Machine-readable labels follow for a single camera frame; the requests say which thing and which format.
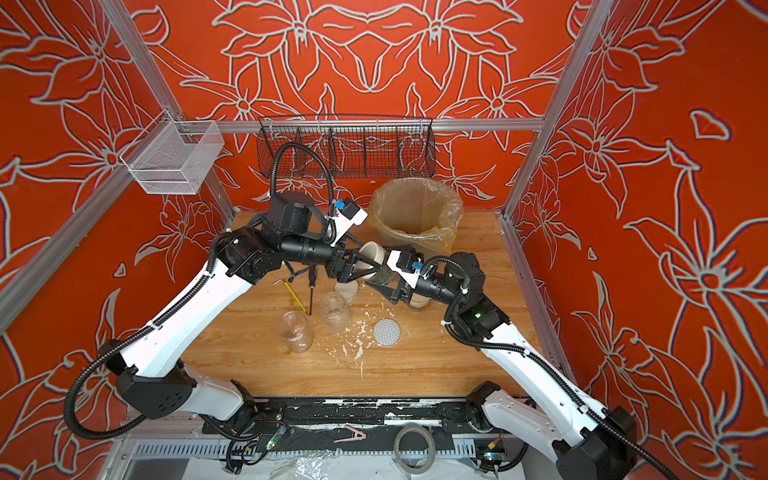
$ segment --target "aluminum frame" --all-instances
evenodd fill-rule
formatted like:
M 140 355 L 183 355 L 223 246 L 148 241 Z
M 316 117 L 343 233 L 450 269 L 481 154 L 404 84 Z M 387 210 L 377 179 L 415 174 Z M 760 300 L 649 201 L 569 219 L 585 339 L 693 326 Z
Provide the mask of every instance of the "aluminum frame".
M 560 344 L 560 339 L 554 331 L 554 325 L 552 325 L 552 321 L 549 318 L 547 306 L 536 287 L 536 279 L 533 277 L 531 267 L 528 266 L 528 260 L 525 258 L 523 247 L 520 244 L 515 228 L 512 226 L 512 221 L 499 217 L 498 222 L 502 229 L 504 243 L 507 246 L 509 260 L 512 263 L 512 268 L 515 270 L 518 285 L 523 294 L 523 300 L 525 300 L 525 305 L 528 307 L 528 314 L 531 316 L 536 336 L 541 345 L 541 353 L 544 354 L 545 358 L 555 368 L 560 369 L 566 378 L 576 383 L 571 364 L 568 362 L 568 358 L 565 356 L 563 347 Z
M 507 219 L 511 218 L 512 211 L 520 202 L 525 192 L 525 185 L 531 179 L 541 154 L 544 153 L 547 143 L 554 134 L 554 128 L 557 127 L 560 116 L 563 115 L 565 104 L 568 103 L 568 98 L 571 96 L 571 92 L 576 85 L 576 80 L 578 80 L 581 69 L 587 62 L 592 45 L 594 45 L 594 41 L 598 38 L 613 4 L 614 0 L 595 0 L 589 9 L 587 20 L 584 22 L 578 37 L 576 37 L 571 55 L 565 63 L 563 74 L 554 88 L 549 105 L 547 105 L 547 110 L 544 113 L 544 124 L 538 134 L 536 134 L 533 145 L 531 145 L 528 155 L 525 156 L 523 165 L 520 166 L 518 178 L 515 180 L 515 184 L 512 186 L 507 200 L 504 202 L 504 216 Z
M 107 16 L 111 27 L 114 28 L 118 37 L 122 40 L 139 73 L 141 73 L 141 77 L 146 82 L 150 91 L 152 91 L 152 95 L 154 95 L 161 109 L 174 121 L 187 120 L 181 105 L 179 105 L 168 82 L 165 80 L 163 72 L 157 66 L 152 52 L 141 38 L 141 33 L 139 33 L 131 13 L 126 8 L 123 0 L 99 0 L 99 3 L 104 9 L 104 14 Z M 229 225 L 232 219 L 234 219 L 236 211 L 232 200 L 224 189 L 224 185 L 215 172 L 213 172 L 213 168 L 208 172 L 205 184 L 213 194 L 221 211 L 224 212 L 224 216 L 228 219 L 227 225 Z
M 408 118 L 382 118 L 380 120 L 275 120 L 258 121 L 217 121 L 222 134 L 257 134 L 263 126 L 269 127 L 395 127 L 398 125 L 413 125 L 414 120 Z M 533 118 L 435 118 L 432 120 L 432 131 L 448 133 L 456 131 L 540 131 L 545 124 L 543 117 Z M 180 123 L 180 130 L 189 134 L 204 133 L 202 121 L 185 121 Z
M 132 181 L 127 169 L 115 169 L 0 291 L 0 333 L 7 330 Z

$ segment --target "wire basket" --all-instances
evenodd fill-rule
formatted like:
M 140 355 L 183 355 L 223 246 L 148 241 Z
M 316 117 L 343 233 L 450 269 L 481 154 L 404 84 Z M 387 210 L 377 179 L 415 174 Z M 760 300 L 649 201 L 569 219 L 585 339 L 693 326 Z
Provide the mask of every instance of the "wire basket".
M 144 139 L 146 148 L 123 163 L 148 194 L 196 194 L 224 146 L 216 122 L 207 123 L 204 134 L 194 135 L 161 121 Z
M 259 119 L 259 172 L 265 177 L 271 175 L 275 152 L 289 141 L 315 151 L 334 178 L 429 178 L 435 174 L 430 118 L 336 115 L 311 126 L 306 121 L 292 122 L 295 119 Z M 306 153 L 288 150 L 277 176 L 322 178 L 323 171 Z

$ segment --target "white wire basket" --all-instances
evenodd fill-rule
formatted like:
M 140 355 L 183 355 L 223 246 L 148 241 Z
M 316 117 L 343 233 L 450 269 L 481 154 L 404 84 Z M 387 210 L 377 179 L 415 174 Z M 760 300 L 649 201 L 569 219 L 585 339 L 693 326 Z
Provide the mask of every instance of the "white wire basket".
M 202 136 L 180 133 L 173 121 L 161 121 L 156 129 L 146 148 L 123 163 L 148 194 L 196 194 L 224 146 L 216 122 Z

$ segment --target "round mesh lid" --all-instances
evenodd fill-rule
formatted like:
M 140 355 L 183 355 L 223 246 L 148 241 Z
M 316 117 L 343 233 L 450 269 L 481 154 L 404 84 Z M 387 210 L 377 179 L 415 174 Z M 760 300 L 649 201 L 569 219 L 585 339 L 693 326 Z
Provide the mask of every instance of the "round mesh lid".
M 393 319 L 379 320 L 373 327 L 373 339 L 379 345 L 395 345 L 400 339 L 400 325 Z

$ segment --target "black wire basket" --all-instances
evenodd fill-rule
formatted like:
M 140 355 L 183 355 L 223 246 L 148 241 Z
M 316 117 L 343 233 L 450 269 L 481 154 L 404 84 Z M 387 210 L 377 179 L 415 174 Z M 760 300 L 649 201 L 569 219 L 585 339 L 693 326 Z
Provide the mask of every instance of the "black wire basket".
M 259 123 L 259 172 L 265 177 L 270 176 L 275 152 L 288 141 L 315 151 L 334 178 L 429 178 L 435 174 L 430 118 L 348 114 L 324 116 L 313 125 L 295 116 L 262 117 Z M 323 171 L 309 155 L 288 150 L 277 176 L 322 178 Z

